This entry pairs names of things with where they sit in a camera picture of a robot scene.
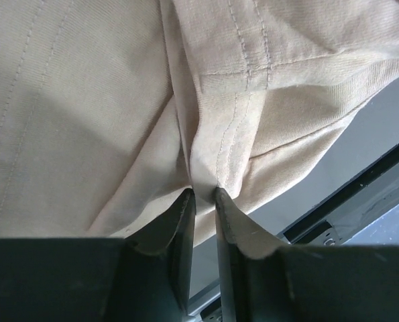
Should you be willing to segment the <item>beige t shirt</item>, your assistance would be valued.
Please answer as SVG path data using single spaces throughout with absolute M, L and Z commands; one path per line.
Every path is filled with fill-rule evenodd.
M 0 1 L 0 237 L 251 213 L 399 78 L 399 1 Z

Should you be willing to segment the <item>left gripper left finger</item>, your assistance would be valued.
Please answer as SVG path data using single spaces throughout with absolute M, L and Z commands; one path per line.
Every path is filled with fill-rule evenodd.
M 127 239 L 124 313 L 186 313 L 195 215 L 194 192 L 185 189 L 165 212 Z

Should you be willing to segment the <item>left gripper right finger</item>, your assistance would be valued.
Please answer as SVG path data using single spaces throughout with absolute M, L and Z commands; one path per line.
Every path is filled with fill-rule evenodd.
M 284 242 L 243 213 L 223 188 L 214 192 L 224 321 L 289 321 Z

